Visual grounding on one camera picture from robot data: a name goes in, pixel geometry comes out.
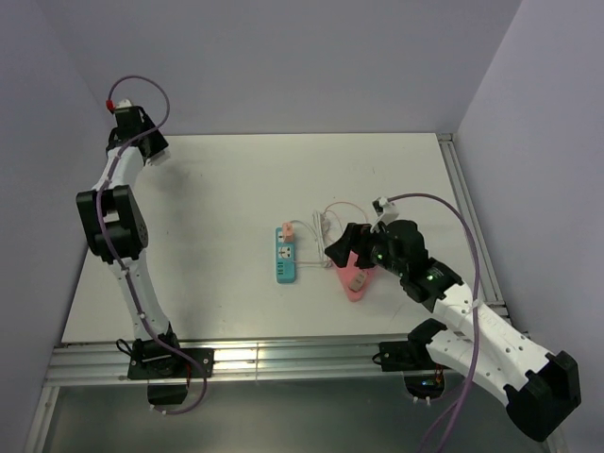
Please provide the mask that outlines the pink triangular power strip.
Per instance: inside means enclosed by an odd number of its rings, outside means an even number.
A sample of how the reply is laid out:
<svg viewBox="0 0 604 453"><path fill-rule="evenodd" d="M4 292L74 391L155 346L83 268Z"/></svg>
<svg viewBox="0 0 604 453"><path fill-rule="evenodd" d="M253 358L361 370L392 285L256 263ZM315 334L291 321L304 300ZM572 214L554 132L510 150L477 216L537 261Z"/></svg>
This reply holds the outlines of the pink triangular power strip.
<svg viewBox="0 0 604 453"><path fill-rule="evenodd" d="M356 265L358 255L350 252L345 267L335 267L337 278L349 302L359 302L370 287L376 268L361 269Z"/></svg>

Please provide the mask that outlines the white wall charger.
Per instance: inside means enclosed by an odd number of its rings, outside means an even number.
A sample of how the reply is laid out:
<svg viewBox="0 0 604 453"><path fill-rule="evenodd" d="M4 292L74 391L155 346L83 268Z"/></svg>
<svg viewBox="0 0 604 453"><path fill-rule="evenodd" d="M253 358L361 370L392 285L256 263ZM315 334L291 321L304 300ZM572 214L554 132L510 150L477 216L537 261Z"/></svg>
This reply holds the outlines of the white wall charger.
<svg viewBox="0 0 604 453"><path fill-rule="evenodd" d="M171 153L168 149L162 150L161 152L157 153L156 155L152 156L151 158L149 158L145 165L150 167L150 166L159 166L162 165L166 160L168 160L171 157Z"/></svg>

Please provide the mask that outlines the orange charger plug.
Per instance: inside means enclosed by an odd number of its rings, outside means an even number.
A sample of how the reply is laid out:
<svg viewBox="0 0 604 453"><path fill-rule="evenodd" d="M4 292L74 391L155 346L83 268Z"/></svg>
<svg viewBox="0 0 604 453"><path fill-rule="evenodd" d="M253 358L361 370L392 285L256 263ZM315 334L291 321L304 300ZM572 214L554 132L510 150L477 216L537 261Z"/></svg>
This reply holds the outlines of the orange charger plug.
<svg viewBox="0 0 604 453"><path fill-rule="evenodd" d="M294 241L294 226L292 223L282 224L281 236L284 243L292 243Z"/></svg>

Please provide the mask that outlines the teal power strip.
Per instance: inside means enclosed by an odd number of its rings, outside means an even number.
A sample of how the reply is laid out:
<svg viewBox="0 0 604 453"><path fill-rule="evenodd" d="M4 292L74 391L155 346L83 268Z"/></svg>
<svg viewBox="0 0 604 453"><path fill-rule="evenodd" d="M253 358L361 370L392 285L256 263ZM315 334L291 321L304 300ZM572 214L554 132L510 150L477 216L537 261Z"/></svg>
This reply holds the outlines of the teal power strip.
<svg viewBox="0 0 604 453"><path fill-rule="evenodd" d="M276 281L278 284L295 282L295 245L293 239L284 238L282 227L276 228Z"/></svg>

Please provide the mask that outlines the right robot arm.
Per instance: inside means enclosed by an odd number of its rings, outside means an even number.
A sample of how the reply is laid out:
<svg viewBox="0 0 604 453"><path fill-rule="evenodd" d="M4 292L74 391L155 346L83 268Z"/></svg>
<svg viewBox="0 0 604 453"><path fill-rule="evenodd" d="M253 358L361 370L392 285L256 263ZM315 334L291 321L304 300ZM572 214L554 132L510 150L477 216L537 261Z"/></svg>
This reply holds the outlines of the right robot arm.
<svg viewBox="0 0 604 453"><path fill-rule="evenodd" d="M385 372L442 365L493 395L530 439L543 442L581 402L579 367L566 352L553 354L517 331L483 303L444 263L429 256L413 221L350 223L326 249L343 268L355 255L361 269L380 267L429 318L402 342L382 342L376 355Z"/></svg>

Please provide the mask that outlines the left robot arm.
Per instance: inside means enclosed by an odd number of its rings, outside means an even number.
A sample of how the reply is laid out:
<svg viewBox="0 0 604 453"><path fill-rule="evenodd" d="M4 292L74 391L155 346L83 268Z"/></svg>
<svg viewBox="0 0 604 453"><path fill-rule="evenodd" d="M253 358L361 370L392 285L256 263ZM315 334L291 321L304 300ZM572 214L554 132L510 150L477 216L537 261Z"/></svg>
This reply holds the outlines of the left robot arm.
<svg viewBox="0 0 604 453"><path fill-rule="evenodd" d="M148 272L149 233L132 187L145 164L168 142L140 106L125 99L109 104L116 126L109 133L107 163L98 182L76 195L90 251L116 277L131 316L134 341L116 345L130 364L163 377L180 372L184 354Z"/></svg>

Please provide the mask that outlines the right side aluminium rail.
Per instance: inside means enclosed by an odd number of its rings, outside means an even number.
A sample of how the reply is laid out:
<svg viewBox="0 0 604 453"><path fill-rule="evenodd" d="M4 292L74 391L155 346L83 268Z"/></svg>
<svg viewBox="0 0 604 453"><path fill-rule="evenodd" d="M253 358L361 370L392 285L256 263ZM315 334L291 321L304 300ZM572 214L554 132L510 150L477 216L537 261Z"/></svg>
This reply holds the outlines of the right side aluminium rail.
<svg viewBox="0 0 604 453"><path fill-rule="evenodd" d="M486 304L503 318L510 320L507 305L504 301L495 268L484 240L476 210L468 190L461 163L457 156L452 134L437 134L437 141L445 162L456 202L463 218L466 220L476 239L480 260L480 288Z"/></svg>

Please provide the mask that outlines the aluminium rail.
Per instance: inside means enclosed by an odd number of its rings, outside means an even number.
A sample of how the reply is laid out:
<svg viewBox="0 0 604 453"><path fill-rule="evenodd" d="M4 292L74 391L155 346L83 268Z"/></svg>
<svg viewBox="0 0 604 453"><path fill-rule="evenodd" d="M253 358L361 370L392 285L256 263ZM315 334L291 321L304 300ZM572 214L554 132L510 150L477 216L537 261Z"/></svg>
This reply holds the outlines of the aluminium rail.
<svg viewBox="0 0 604 453"><path fill-rule="evenodd" d="M476 239L480 260L480 288L486 304L503 318L510 320L507 305L504 301L495 268L484 240L476 210L468 190L461 163L457 156L452 134L437 134L437 141L445 162L456 202L463 218L466 220Z"/></svg>
<svg viewBox="0 0 604 453"><path fill-rule="evenodd" d="M404 335L360 335L187 342L214 350L209 382L369 378L382 374L372 362L382 342ZM127 377L128 357L112 343L68 344L54 349L45 387L146 385Z"/></svg>

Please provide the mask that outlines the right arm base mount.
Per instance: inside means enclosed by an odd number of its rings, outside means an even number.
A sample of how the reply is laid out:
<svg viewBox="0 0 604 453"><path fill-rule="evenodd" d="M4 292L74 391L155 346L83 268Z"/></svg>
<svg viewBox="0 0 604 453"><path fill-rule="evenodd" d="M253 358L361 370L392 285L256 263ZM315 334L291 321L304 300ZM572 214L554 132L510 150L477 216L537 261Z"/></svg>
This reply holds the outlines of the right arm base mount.
<svg viewBox="0 0 604 453"><path fill-rule="evenodd" d="M401 374L414 404L430 405L456 395L461 389L460 383L446 381L447 367L435 362L423 346L413 341L379 343L372 363L383 373Z"/></svg>

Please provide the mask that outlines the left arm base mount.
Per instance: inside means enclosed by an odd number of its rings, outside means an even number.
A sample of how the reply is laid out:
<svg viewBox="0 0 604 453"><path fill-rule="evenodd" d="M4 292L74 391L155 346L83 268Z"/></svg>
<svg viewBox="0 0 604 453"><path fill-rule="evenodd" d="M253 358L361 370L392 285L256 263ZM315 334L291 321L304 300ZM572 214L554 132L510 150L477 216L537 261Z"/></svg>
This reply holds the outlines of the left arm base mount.
<svg viewBox="0 0 604 453"><path fill-rule="evenodd" d="M160 335L159 339L178 349L177 354L154 340L135 340L129 344L124 339L115 342L117 349L128 356L126 378L147 382L147 400L151 405L169 408L185 402L192 380L201 378L207 389L214 364L214 350L208 347L181 348L175 335Z"/></svg>

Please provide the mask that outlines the front aluminium rail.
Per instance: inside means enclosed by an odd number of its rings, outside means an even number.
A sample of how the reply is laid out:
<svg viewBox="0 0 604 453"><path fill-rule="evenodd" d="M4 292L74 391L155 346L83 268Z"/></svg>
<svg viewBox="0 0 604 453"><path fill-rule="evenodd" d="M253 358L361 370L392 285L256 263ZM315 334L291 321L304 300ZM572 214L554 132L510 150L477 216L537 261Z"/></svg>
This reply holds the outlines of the front aluminium rail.
<svg viewBox="0 0 604 453"><path fill-rule="evenodd" d="M382 342L404 335L360 335L187 342L214 350L209 382L369 378L382 374L372 362ZM54 349L45 387L146 385L127 377L128 357L112 343L68 344Z"/></svg>

